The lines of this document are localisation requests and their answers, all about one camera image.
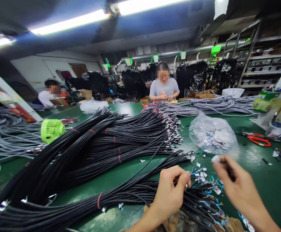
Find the red scissors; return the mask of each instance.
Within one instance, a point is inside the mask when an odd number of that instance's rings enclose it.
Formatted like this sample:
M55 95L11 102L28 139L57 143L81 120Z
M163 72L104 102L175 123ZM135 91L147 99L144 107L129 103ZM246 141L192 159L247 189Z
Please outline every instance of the red scissors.
M257 133L249 133L249 132L237 132L237 134L239 135L243 135L245 137L247 137L249 140L251 140L253 143L256 143L259 146L262 147L270 147L271 143L269 142L269 139L266 139L267 137L261 134L257 134Z

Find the plastic bag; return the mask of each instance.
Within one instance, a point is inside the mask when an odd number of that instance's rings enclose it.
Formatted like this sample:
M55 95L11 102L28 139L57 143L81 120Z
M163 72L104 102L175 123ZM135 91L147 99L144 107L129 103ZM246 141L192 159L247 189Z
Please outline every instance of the plastic bag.
M239 150L235 133L227 121L211 118L203 112L191 122L189 134L191 140L208 153L226 155Z
M98 109L103 109L104 107L108 107L108 102L107 101L85 101L80 104L80 109L83 111L85 114L94 114L97 112Z
M229 89L224 89L222 91L222 96L225 95L232 95L234 98L240 98L241 95L243 94L245 89L241 88L229 88Z

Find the ceiling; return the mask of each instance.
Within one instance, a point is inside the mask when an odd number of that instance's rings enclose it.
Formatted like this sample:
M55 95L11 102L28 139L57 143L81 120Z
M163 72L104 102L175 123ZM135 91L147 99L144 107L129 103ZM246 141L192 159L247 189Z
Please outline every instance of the ceiling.
M12 45L0 49L0 56L12 60L65 49L97 54L196 37L199 40L201 34L194 28L200 25L210 24L205 33L212 34L220 26L228 30L224 21L281 10L281 1L229 0L226 15L213 20L215 0L190 0L47 36L29 32L29 29L103 9L107 2L117 1L0 0L0 33L17 38Z

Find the man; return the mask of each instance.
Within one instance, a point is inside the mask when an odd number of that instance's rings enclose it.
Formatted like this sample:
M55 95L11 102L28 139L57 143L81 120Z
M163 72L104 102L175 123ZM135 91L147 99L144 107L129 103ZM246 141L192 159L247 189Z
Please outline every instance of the man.
M38 94L38 99L44 106L54 106L50 99L61 97L60 83L56 80L45 81L45 90Z

